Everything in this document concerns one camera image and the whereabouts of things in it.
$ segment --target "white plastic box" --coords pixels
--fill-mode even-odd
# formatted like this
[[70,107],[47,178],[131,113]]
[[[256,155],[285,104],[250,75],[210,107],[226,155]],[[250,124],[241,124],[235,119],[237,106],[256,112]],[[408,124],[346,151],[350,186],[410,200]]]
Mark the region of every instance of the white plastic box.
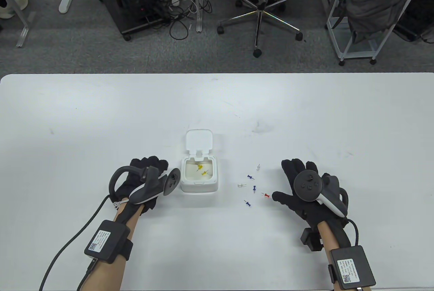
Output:
[[186,134],[189,156],[181,162],[181,189],[184,192],[215,192],[218,189],[217,159],[210,130],[189,130]]

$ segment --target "gray bag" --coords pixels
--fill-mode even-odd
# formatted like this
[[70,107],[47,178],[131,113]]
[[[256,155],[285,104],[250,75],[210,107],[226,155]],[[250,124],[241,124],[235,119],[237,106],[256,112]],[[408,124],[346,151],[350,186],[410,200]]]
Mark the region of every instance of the gray bag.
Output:
[[353,43],[358,43],[395,24],[405,3],[406,0],[339,0],[333,14],[339,19],[333,28],[348,17]]

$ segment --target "white slipper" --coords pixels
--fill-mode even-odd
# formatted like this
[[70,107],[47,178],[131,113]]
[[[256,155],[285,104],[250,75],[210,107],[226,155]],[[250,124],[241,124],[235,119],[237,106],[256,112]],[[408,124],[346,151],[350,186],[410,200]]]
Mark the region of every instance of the white slipper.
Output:
[[[15,0],[15,2],[23,10],[28,6],[28,0]],[[7,20],[15,15],[15,11],[11,5],[7,4],[6,7],[0,7],[0,18]]]

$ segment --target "metal pole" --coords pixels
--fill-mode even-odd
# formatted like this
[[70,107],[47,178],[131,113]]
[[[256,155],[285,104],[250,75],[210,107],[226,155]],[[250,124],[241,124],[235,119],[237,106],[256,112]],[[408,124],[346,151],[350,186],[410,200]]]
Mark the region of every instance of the metal pole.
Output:
[[202,0],[195,0],[197,5],[196,12],[196,32],[202,32]]
[[21,11],[20,6],[18,6],[18,4],[15,2],[15,0],[6,0],[6,2],[12,6],[15,13],[18,15],[18,17],[20,18],[20,20],[24,24],[24,28],[23,28],[21,35],[20,35],[20,38],[18,39],[18,42],[17,42],[17,47],[21,48],[24,44],[24,41],[26,40],[26,37],[27,37],[28,23],[27,23],[26,19],[24,18],[24,14]]

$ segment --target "open box lid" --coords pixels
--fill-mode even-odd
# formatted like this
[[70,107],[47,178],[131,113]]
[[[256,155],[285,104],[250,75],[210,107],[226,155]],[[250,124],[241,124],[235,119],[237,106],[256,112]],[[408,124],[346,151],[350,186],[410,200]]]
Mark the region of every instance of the open box lid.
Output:
[[213,148],[213,133],[210,130],[189,130],[186,134],[186,148],[190,156],[209,154]]

